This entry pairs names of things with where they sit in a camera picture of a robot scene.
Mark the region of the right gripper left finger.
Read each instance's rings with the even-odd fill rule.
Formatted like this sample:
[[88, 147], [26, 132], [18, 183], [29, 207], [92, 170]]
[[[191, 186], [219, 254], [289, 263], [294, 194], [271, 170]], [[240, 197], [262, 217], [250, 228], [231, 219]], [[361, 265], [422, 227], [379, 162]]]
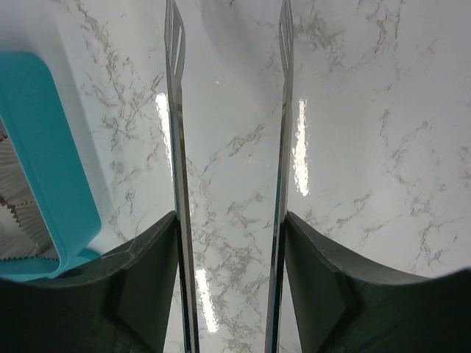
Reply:
[[178, 264], [177, 219], [54, 279], [1, 281], [2, 352], [162, 352]]

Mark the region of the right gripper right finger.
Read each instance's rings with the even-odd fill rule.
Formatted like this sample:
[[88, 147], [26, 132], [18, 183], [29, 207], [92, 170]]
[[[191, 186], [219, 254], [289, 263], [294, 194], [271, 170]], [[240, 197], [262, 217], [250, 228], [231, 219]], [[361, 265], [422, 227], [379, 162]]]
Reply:
[[286, 216], [304, 352], [468, 352], [470, 270], [427, 278], [376, 263]]

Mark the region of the metal tongs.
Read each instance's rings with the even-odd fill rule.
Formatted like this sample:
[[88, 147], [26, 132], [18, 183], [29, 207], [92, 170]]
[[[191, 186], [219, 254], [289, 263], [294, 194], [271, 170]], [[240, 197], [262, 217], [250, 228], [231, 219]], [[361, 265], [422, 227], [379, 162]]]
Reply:
[[[280, 304], [283, 292], [283, 269], [293, 126], [292, 96], [294, 82], [294, 25], [291, 2], [283, 1], [278, 24], [280, 58], [283, 68], [283, 106], [280, 125], [280, 150], [277, 169], [274, 230], [269, 278], [269, 300], [266, 321], [265, 352], [278, 352]], [[183, 301], [184, 343], [187, 352], [199, 351], [196, 285], [190, 226], [188, 177], [186, 169], [183, 127], [182, 77], [185, 67], [185, 27], [174, 1], [166, 3], [164, 43], [166, 54], [166, 83], [171, 136], [171, 165], [178, 232], [180, 285]]]

